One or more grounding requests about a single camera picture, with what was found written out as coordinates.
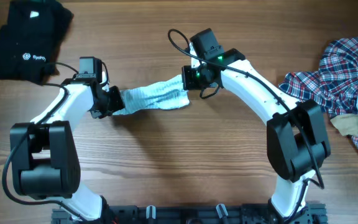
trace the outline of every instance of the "red and blue plaid fabric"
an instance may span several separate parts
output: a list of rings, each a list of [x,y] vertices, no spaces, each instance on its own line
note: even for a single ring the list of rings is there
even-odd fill
[[[358,114],[358,37],[332,41],[315,72],[291,72],[279,88],[301,101],[313,99],[331,118]],[[358,137],[352,136],[358,148]]]

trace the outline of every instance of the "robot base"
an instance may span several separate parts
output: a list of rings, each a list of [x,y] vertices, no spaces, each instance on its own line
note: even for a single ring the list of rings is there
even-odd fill
[[[146,219],[146,209],[136,206],[110,206],[119,224],[267,224],[267,204],[226,207],[227,220],[220,219],[215,207],[157,207],[156,219]],[[53,210],[51,224],[75,224],[64,210]],[[327,224],[325,204],[307,203],[302,215],[291,224]]]

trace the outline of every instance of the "wood grain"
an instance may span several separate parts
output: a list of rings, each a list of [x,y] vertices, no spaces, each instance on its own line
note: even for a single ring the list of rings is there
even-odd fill
[[[212,28],[225,49],[243,52],[276,84],[287,72],[316,70],[329,41],[358,35],[358,1],[62,2],[75,18],[58,60],[77,67],[80,56],[101,58],[121,89],[168,80],[190,63],[167,40],[171,28],[188,37]],[[8,8],[1,0],[0,26]],[[72,76],[59,71],[50,82]],[[10,127],[37,116],[57,93],[0,81],[0,179]],[[265,203],[276,175],[261,120],[225,90],[208,100],[195,92],[189,98],[180,110],[85,116],[74,132],[84,182],[111,205]],[[326,190],[312,186],[307,199],[326,203],[330,223],[358,223],[358,155],[328,120],[326,126],[332,149],[321,169]],[[0,183],[0,223],[49,223],[52,207],[17,205]]]

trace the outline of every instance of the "black fabric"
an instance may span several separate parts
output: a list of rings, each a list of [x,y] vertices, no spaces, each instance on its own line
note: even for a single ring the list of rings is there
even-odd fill
[[[31,12],[39,15],[30,17]],[[63,39],[73,14],[54,0],[12,1],[7,25],[0,29],[0,79],[41,84],[54,72],[49,62]]]

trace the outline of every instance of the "white arm segment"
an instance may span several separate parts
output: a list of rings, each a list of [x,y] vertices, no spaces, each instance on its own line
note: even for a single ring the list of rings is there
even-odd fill
[[[229,66],[249,72],[251,75],[266,83],[279,97],[282,98],[290,109],[296,107],[296,102],[299,100],[283,93],[267,81],[262,75],[259,75],[248,60],[237,60]],[[273,114],[284,114],[287,112],[282,105],[277,104],[277,99],[275,99],[265,87],[253,78],[246,78],[243,74],[233,72],[228,69],[221,72],[221,77],[223,87],[244,101],[265,124],[268,120],[273,118]]]
[[[93,95],[91,88],[82,84],[70,84],[65,86],[69,95],[65,102],[54,112],[54,114],[44,123],[52,123],[54,121],[69,121],[71,130],[74,131],[76,125],[84,114],[93,106]],[[35,117],[32,122],[37,122],[42,119],[62,98],[64,90],[60,89],[59,95],[42,112]],[[83,218],[88,221],[98,219],[102,212],[102,198],[92,192],[85,184],[80,182],[78,190],[73,194],[72,198],[63,197],[49,197],[48,200],[59,200],[70,207],[76,213],[81,214]],[[80,219],[71,214],[73,220],[80,221]]]
[[[251,75],[262,80],[266,83],[282,100],[285,104],[293,109],[296,107],[296,98],[283,93],[281,90],[272,85],[264,77],[252,68],[252,65],[248,60],[238,60],[229,65],[230,67],[249,72]],[[284,114],[287,111],[282,105],[277,104],[277,100],[270,94],[261,84],[256,82],[252,78],[246,78],[243,74],[230,71],[226,69],[221,72],[223,87],[235,95],[237,95],[242,101],[244,101],[266,124],[266,122],[273,118],[273,114]],[[276,189],[272,196],[272,204],[282,217],[288,217],[291,215],[296,207],[296,203],[300,197],[303,181],[307,178],[312,178],[315,174],[314,170],[302,175],[295,183],[290,180],[284,180],[280,176],[277,176]],[[305,203],[305,197],[303,197],[301,210]]]

